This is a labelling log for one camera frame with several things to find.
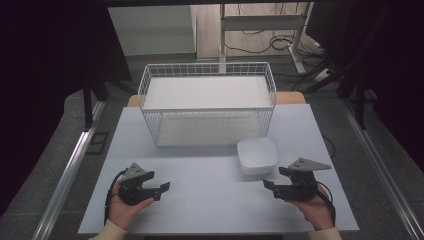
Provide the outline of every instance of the metal rail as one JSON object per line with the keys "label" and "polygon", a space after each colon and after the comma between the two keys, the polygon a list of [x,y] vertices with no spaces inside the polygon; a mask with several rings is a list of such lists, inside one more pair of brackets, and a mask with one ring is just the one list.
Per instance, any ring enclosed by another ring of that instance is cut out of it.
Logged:
{"label": "metal rail", "polygon": [[366,130],[362,130],[359,124],[355,120],[353,114],[354,110],[349,102],[349,100],[342,100],[345,114],[348,116],[349,121],[355,130],[361,144],[363,145],[368,158],[374,167],[378,177],[380,178],[381,183],[386,189],[387,194],[389,195],[390,200],[392,201],[396,211],[398,212],[403,224],[406,227],[406,230],[409,232],[411,239],[420,240],[424,239],[423,228],[417,220],[417,216],[412,210],[406,198],[403,196],[399,187],[396,185],[395,180],[391,176],[389,170],[384,164],[383,159],[375,148],[373,142],[368,136]]}
{"label": "metal rail", "polygon": [[78,140],[78,143],[68,161],[68,165],[62,174],[62,177],[57,184],[57,187],[50,199],[49,205],[44,211],[43,217],[38,224],[38,227],[32,236],[33,240],[48,239],[56,220],[59,216],[60,210],[62,209],[63,203],[68,196],[69,190],[72,186],[72,182],[78,172],[79,166],[81,165],[82,159],[87,151],[90,140],[96,131],[97,123],[100,115],[103,111],[105,103],[97,102],[93,110],[93,126],[89,131],[83,132]]}

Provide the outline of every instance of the wire basket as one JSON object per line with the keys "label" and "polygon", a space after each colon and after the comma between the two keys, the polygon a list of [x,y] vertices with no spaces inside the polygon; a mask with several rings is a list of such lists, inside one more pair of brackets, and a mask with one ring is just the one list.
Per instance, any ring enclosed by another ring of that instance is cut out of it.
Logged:
{"label": "wire basket", "polygon": [[229,146],[266,136],[275,91],[268,63],[150,64],[138,102],[157,146]]}

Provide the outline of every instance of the white bowl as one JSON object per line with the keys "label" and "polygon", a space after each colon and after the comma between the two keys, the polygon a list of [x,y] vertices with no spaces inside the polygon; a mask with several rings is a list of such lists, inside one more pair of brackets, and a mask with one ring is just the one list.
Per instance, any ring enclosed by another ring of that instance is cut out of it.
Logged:
{"label": "white bowl", "polygon": [[237,144],[240,168],[244,174],[265,174],[272,172],[278,163],[277,150],[268,138],[248,138]]}

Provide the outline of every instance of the floor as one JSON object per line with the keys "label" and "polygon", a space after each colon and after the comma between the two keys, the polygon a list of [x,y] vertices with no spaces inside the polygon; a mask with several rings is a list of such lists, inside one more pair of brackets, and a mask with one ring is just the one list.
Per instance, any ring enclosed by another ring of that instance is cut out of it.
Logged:
{"label": "floor", "polygon": [[[305,41],[305,51],[320,54],[312,42]],[[304,52],[305,67],[314,69],[322,59]],[[183,56],[138,56],[129,57],[128,65],[133,82],[128,86],[137,89],[139,77],[148,63],[204,62],[216,61],[213,55],[203,59],[190,55]],[[297,76],[287,51],[267,56],[230,56],[228,61],[266,61],[271,64],[278,91],[302,90],[314,83],[313,79]],[[96,134],[89,146],[75,176],[74,183],[53,226],[50,239],[88,239],[89,236],[76,234],[87,203],[103,165],[108,146],[119,120],[122,108],[126,106],[130,94],[106,84],[111,97],[106,102]],[[342,232],[343,239],[411,239],[399,213],[389,198],[365,147],[354,131],[339,99],[336,89],[339,82],[333,82],[320,90],[305,94],[311,105],[317,124],[326,139],[329,154],[342,186],[351,204],[352,211],[360,227],[359,232]],[[390,132],[373,112],[372,101],[365,106],[367,134],[397,187],[403,193],[420,223],[424,222],[424,175],[397,143]],[[46,147],[37,166],[28,177],[24,186],[15,197],[7,212],[0,218],[1,239],[30,239],[55,191],[75,145],[84,128],[82,93],[76,92],[65,102],[65,114]],[[220,237],[219,239],[307,239],[305,233],[284,236]],[[191,239],[188,237],[144,237],[145,239]],[[141,236],[128,235],[126,239],[143,239]],[[218,239],[202,237],[201,239]]]}

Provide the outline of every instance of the white tabletop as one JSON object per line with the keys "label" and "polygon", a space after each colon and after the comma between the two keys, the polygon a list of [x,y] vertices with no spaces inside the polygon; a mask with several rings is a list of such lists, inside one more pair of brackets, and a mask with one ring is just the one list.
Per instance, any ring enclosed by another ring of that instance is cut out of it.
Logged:
{"label": "white tabletop", "polygon": [[[277,105],[268,138],[287,167],[302,156],[333,166],[308,104]],[[281,234],[312,231],[291,204],[275,199],[262,178],[290,184],[278,169],[265,176],[244,175],[236,147],[157,148],[139,108],[124,108],[79,233],[103,228],[104,201],[115,175],[136,162],[155,171],[146,188],[170,181],[160,201],[143,210],[129,232],[143,235]],[[336,171],[315,172],[334,197],[339,230],[358,230]]]}

